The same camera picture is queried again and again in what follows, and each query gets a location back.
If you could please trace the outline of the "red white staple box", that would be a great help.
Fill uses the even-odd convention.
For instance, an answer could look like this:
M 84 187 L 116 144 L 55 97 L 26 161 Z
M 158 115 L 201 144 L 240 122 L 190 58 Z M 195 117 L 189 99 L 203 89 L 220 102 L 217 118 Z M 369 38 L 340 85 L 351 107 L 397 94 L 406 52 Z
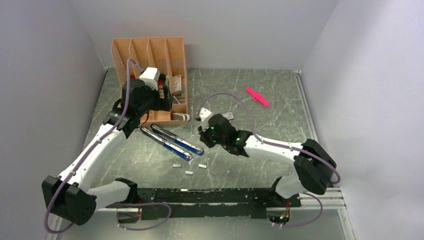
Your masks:
M 234 120 L 234 119 L 235 119 L 235 117 L 234 117 L 234 115 L 233 115 L 233 113 L 232 113 L 232 112 L 223 113 L 223 114 L 222 114 L 222 116 L 223 116 L 224 118 L 226 118 L 227 120 L 229 120 L 229 121 L 231 121 L 231 120 Z

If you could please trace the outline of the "blue stapler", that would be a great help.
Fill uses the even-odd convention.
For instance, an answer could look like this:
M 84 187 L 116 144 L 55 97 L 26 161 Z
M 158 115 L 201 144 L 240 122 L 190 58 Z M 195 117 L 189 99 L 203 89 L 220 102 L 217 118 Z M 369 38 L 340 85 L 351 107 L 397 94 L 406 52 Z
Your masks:
M 180 158 L 184 159 L 185 161 L 189 162 L 193 159 L 193 156 L 191 153 L 183 150 L 182 148 L 176 146 L 175 144 L 169 142 L 165 138 L 159 136 L 158 134 L 154 133 L 149 128 L 142 126 L 140 130 L 149 138 L 155 140 L 156 142 L 160 143 L 163 147 L 174 153 L 175 155 L 179 156 Z
M 186 150 L 189 150 L 198 156 L 202 156 L 205 152 L 202 147 L 187 141 L 186 139 L 164 129 L 163 127 L 160 127 L 157 124 L 151 124 L 150 128 L 154 133 L 160 135 L 161 137 L 165 137 L 168 140 L 171 140 L 173 143 L 183 147 Z

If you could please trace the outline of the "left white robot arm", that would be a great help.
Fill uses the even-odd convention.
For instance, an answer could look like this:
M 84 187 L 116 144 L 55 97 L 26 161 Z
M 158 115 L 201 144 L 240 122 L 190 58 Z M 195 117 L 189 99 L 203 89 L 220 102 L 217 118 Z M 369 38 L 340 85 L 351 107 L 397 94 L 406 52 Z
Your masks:
M 96 136 L 77 159 L 58 176 L 47 176 L 41 184 L 46 205 L 44 228 L 49 233 L 59 230 L 49 227 L 49 216 L 56 215 L 71 225 L 85 224 L 98 209 L 118 204 L 132 208 L 139 204 L 137 184 L 125 178 L 91 188 L 106 157 L 125 142 L 138 127 L 140 119 L 150 111 L 170 111 L 169 88 L 160 96 L 158 77 L 129 78 L 122 89 L 122 98 L 115 102 Z

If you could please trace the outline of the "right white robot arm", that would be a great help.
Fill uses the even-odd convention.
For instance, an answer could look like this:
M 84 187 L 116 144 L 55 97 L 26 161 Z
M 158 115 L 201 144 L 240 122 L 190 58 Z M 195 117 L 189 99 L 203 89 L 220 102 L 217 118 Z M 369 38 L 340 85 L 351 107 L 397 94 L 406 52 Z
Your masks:
M 324 195 L 331 185 L 337 165 L 316 140 L 284 142 L 237 130 L 222 114 L 204 108 L 197 120 L 201 122 L 200 141 L 209 148 L 220 145 L 235 156 L 265 158 L 294 167 L 294 172 L 280 178 L 270 193 L 270 202 L 275 207 L 282 207 L 290 197 L 303 192 Z

